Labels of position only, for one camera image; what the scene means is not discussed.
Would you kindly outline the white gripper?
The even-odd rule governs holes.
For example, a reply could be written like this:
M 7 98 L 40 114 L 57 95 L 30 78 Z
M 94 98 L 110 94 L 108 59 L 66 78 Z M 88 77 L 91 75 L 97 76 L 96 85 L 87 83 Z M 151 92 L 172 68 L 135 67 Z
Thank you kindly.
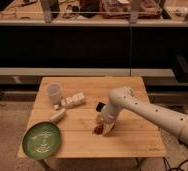
M 114 122 L 118 118 L 120 108 L 112 104 L 106 104 L 101 111 L 103 121 L 107 124 L 103 125 L 103 136 L 107 136 L 114 128 Z

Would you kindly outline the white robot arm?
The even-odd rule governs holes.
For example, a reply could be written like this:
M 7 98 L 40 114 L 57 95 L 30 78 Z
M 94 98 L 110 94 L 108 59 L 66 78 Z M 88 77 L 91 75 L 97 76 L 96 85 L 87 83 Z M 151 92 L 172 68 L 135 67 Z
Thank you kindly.
M 108 103 L 101 111 L 104 135 L 111 131 L 111 125 L 117 120 L 123 109 L 138 114 L 188 144 L 187 115 L 141 101 L 134 96 L 130 87 L 119 87 L 110 91 Z

